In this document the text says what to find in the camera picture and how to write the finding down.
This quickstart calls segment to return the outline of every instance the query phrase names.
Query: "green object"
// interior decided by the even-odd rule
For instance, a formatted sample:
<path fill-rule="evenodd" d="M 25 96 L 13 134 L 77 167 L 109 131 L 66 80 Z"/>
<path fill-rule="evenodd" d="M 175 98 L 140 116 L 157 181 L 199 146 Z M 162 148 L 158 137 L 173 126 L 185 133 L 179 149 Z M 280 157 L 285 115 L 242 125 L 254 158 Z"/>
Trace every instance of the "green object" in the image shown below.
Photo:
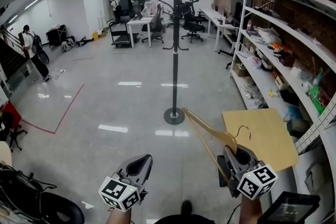
<path fill-rule="evenodd" d="M 314 106 L 318 110 L 319 114 L 321 115 L 322 112 L 325 110 L 325 106 L 322 104 L 322 96 L 321 96 L 321 89 L 318 85 L 314 86 L 309 91 L 310 99 L 313 101 Z"/>

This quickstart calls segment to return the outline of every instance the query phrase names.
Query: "red tape line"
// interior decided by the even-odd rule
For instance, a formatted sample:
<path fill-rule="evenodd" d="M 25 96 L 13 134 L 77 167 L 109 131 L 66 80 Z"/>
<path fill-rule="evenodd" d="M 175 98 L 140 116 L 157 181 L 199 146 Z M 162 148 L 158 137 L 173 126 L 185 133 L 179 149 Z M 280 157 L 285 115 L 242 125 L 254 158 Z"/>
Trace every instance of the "red tape line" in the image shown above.
<path fill-rule="evenodd" d="M 80 87 L 80 89 L 79 89 L 78 92 L 76 93 L 75 97 L 73 98 L 73 100 L 72 100 L 71 103 L 69 104 L 68 108 L 66 109 L 65 113 L 63 114 L 63 116 L 62 116 L 60 122 L 58 123 L 57 128 L 56 128 L 56 130 L 55 130 L 54 132 L 53 132 L 53 131 L 46 130 L 46 129 L 43 129 L 43 128 L 40 128 L 40 127 L 38 127 L 38 126 L 36 126 L 36 125 L 33 125 L 33 124 L 31 124 L 30 122 L 25 121 L 24 119 L 21 119 L 21 121 L 23 121 L 24 123 L 27 123 L 28 125 L 30 125 L 30 126 L 32 126 L 32 127 L 35 127 L 36 129 L 39 129 L 39 130 L 41 130 L 41 131 L 44 131 L 44 132 L 46 132 L 46 133 L 49 133 L 49 134 L 56 134 L 56 133 L 57 133 L 57 130 L 58 130 L 58 128 L 60 127 L 60 125 L 61 125 L 61 123 L 62 123 L 62 121 L 63 121 L 65 115 L 67 114 L 69 108 L 71 107 L 72 103 L 74 102 L 74 100 L 76 99 L 77 95 L 79 94 L 79 92 L 81 91 L 81 89 L 84 87 L 84 85 L 85 85 L 85 83 L 82 85 L 82 87 Z"/>

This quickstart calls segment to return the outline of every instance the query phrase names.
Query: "white desk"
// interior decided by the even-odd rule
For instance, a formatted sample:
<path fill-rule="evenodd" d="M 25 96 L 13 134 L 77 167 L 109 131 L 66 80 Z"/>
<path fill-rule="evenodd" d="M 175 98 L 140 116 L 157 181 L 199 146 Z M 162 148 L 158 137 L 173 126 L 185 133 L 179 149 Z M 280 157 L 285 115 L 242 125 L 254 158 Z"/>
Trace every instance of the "white desk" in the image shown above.
<path fill-rule="evenodd" d="M 130 20 L 127 25 L 128 25 L 128 30 L 130 32 L 130 37 L 131 37 L 131 42 L 132 42 L 132 48 L 134 48 L 134 40 L 133 40 L 133 33 L 132 33 L 132 25 L 147 25 L 147 30 L 148 30 L 148 43 L 149 47 L 152 47 L 152 42 L 151 42 L 151 28 L 149 23 L 153 17 L 143 17 L 141 20 Z"/>
<path fill-rule="evenodd" d="M 222 19 L 223 16 L 215 11 L 214 9 L 211 8 L 200 8 L 201 11 L 204 12 L 205 16 L 208 17 L 209 23 L 208 23 L 208 35 L 210 34 L 210 27 L 211 27 L 211 22 L 217 27 L 217 35 L 216 35 L 216 43 L 215 43 L 215 51 L 218 50 L 218 41 L 219 41 L 219 32 L 221 29 L 224 30 L 224 28 L 234 30 L 235 27 L 231 24 L 220 24 L 218 19 Z"/>

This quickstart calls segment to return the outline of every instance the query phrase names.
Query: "desk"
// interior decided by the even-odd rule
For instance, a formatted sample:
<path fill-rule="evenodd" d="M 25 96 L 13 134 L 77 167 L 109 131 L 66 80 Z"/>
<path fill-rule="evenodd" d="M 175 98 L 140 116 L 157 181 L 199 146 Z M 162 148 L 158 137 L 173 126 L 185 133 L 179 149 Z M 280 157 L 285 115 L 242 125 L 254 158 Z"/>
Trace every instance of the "desk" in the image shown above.
<path fill-rule="evenodd" d="M 151 28 L 149 23 L 151 22 L 151 20 L 153 19 L 153 17 L 143 17 L 141 20 L 130 20 L 127 25 L 128 25 L 128 29 L 130 32 L 130 36 L 131 36 L 131 42 L 132 42 L 132 48 L 134 48 L 134 40 L 133 40 L 133 33 L 132 33 L 132 25 L 146 25 L 147 24 L 147 30 L 148 30 L 148 43 L 149 43 L 149 47 L 152 47 L 152 42 L 151 42 Z"/>
<path fill-rule="evenodd" d="M 252 150 L 259 160 L 272 166 L 275 172 L 299 161 L 292 138 L 276 109 L 229 111 L 223 112 L 222 116 L 226 130 L 233 136 L 237 135 L 241 125 L 251 130 L 249 141 L 247 129 L 241 128 L 236 137 L 237 143 Z"/>
<path fill-rule="evenodd" d="M 219 32 L 222 29 L 222 32 L 224 28 L 234 30 L 235 27 L 231 24 L 220 24 L 218 19 L 222 19 L 223 16 L 211 8 L 200 8 L 201 11 L 204 12 L 205 16 L 208 17 L 209 23 L 208 23 L 208 35 L 210 34 L 210 27 L 211 22 L 214 23 L 214 25 L 217 27 L 217 35 L 216 35 L 216 43 L 215 43 L 215 51 L 218 51 L 218 41 L 219 41 Z"/>

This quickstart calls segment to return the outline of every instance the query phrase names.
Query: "sneaker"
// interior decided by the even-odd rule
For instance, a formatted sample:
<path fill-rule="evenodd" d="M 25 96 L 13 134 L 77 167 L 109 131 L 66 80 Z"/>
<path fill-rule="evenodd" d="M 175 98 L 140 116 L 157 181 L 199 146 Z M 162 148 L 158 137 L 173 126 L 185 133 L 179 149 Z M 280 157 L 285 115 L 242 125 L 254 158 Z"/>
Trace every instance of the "sneaker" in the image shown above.
<path fill-rule="evenodd" d="M 182 216 L 191 216 L 193 212 L 193 205 L 189 200 L 183 201 L 181 206 L 181 215 Z"/>

